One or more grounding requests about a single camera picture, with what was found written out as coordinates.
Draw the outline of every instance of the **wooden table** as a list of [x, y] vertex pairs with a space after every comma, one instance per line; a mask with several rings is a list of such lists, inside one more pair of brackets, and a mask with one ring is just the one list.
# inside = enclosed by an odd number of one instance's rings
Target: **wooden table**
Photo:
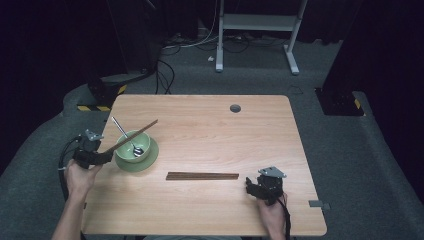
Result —
[[[230, 106], [241, 111], [234, 113]], [[320, 236], [326, 224], [290, 103], [268, 95], [121, 95], [110, 117], [126, 130], [155, 119], [146, 132], [159, 156], [129, 173], [112, 160], [87, 197], [86, 234], [265, 236], [245, 179], [276, 166], [287, 174], [284, 191], [293, 236]], [[121, 136], [109, 119], [99, 152]], [[171, 171], [239, 173], [237, 180], [166, 181]]]

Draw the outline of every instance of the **wooden chopstick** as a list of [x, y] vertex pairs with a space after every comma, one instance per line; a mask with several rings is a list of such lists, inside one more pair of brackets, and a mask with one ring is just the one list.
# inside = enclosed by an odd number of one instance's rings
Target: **wooden chopstick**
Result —
[[168, 172], [166, 180], [235, 180], [238, 173]]

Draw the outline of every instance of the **spoon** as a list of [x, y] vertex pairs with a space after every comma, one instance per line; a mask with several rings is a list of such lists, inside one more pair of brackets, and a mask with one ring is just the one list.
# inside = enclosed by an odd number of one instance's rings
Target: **spoon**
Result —
[[[125, 138], [128, 138], [128, 135], [125, 133], [124, 129], [121, 127], [121, 125], [119, 125], [118, 121], [116, 121], [116, 119], [114, 117], [112, 117], [112, 121], [118, 127], [119, 131], [121, 131], [121, 133], [124, 134]], [[133, 150], [134, 156], [140, 157], [141, 154], [144, 153], [143, 149], [136, 147], [132, 141], [130, 141], [130, 143], [134, 147], [134, 150]]]

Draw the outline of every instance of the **dark background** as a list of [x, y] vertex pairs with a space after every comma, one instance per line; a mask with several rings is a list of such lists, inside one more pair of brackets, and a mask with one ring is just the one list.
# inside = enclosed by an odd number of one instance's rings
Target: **dark background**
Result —
[[[258, 3], [241, 2], [237, 8], [237, 1], [226, 1], [226, 9], [249, 12]], [[262, 7], [257, 10], [292, 11], [298, 4], [294, 0], [288, 1], [288, 5], [279, 2], [269, 1], [267, 5], [261, 1]], [[211, 26], [215, 1], [164, 3], [169, 36], [181, 32], [195, 37], [197, 18]], [[74, 57], [75, 43], [69, 31], [78, 26], [71, 21], [72, 9], [67, 6], [66, 1], [53, 0], [1, 2], [1, 104], [3, 136], [7, 136], [7, 143], [2, 145], [1, 172], [32, 131], [62, 111], [65, 94], [87, 83], [87, 73]], [[418, 1], [412, 0], [312, 0], [305, 11], [298, 40], [322, 39], [325, 44], [345, 40], [336, 61], [346, 64], [332, 69], [341, 73], [338, 86], [343, 87], [348, 81], [345, 91], [366, 93], [386, 142], [423, 200], [420, 175], [424, 170], [421, 94], [424, 21], [419, 6]], [[99, 14], [93, 12], [87, 17], [95, 18]]]

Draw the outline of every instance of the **green bowl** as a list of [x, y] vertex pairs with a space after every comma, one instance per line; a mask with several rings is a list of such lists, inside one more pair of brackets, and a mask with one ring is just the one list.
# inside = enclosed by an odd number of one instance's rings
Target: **green bowl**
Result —
[[[135, 132], [137, 131], [136, 130], [129, 131], [127, 132], [127, 135], [131, 136]], [[124, 139], [125, 139], [125, 136], [122, 135], [118, 139], [118, 143], [122, 142]], [[141, 149], [143, 149], [144, 153], [141, 154], [141, 156], [139, 157], [134, 156], [134, 153], [133, 153], [134, 147], [131, 144], [131, 142], [134, 143], [136, 147], [140, 147]], [[118, 149], [116, 149], [115, 157], [128, 163], [139, 163], [143, 161], [144, 159], [146, 159], [146, 157], [149, 155], [149, 152], [150, 152], [150, 136], [147, 133], [143, 132], [137, 135], [135, 138], [131, 139], [131, 142], [127, 142], [121, 147], [119, 147]]]

